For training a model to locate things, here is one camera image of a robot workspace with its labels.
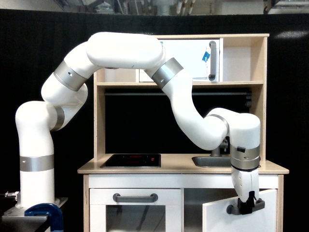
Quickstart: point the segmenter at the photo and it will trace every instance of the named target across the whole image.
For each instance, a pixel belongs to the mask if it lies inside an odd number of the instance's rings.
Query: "blue sticker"
[[[205,52],[204,56],[203,56],[203,61],[207,62],[207,60],[209,59],[209,57],[211,57],[211,55],[208,52]]]

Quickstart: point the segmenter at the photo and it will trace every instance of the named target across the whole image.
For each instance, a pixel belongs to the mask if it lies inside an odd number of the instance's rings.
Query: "ceiling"
[[[124,15],[262,15],[309,13],[309,0],[0,0],[0,8]]]

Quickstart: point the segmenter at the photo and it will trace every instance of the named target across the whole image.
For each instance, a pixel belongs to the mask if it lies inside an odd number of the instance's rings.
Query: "induction cooktop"
[[[160,154],[113,154],[101,168],[160,168]]]

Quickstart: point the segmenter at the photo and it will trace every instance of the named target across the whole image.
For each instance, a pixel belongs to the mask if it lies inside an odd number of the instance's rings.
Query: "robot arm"
[[[69,52],[46,80],[42,87],[44,102],[27,102],[16,112],[23,207],[54,202],[54,169],[50,165],[54,149],[49,131],[63,128],[82,107],[87,98],[84,83],[101,68],[144,69],[169,97],[181,130],[200,148],[213,150],[230,135],[237,193],[243,202],[249,198],[248,189],[257,196],[259,119],[225,109],[214,109],[202,118],[192,102],[191,76],[156,38],[100,32]],[[252,170],[256,178],[248,178]]]

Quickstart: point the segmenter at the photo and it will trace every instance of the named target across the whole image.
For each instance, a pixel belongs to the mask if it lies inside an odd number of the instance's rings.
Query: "microwave handle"
[[[122,197],[119,193],[115,193],[112,199],[117,203],[154,203],[158,200],[158,195],[155,193],[150,196],[127,196]]]
[[[217,61],[217,44],[215,41],[209,42],[209,47],[211,47],[211,73],[208,76],[210,81],[216,78],[216,61]]]

